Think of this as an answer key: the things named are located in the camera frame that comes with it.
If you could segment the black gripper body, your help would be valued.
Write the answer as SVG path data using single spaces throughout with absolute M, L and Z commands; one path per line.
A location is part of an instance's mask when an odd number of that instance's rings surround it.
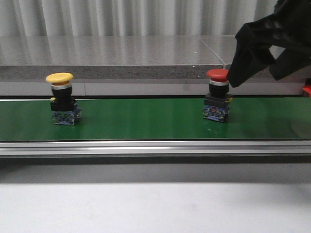
M 235 56 L 247 49 L 267 49 L 270 46 L 310 56 L 311 2 L 278 0 L 272 14 L 243 24 L 235 38 Z

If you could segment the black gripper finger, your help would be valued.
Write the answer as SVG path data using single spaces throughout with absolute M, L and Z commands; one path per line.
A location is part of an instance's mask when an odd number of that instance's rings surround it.
M 271 46 L 269 51 L 275 59 L 275 62 L 269 66 L 269 71 L 277 81 L 311 64 L 311 48 L 307 46 L 298 48 Z
M 275 63 L 271 45 L 254 44 L 250 47 L 237 43 L 227 79 L 232 87 L 238 87 L 253 75 Z

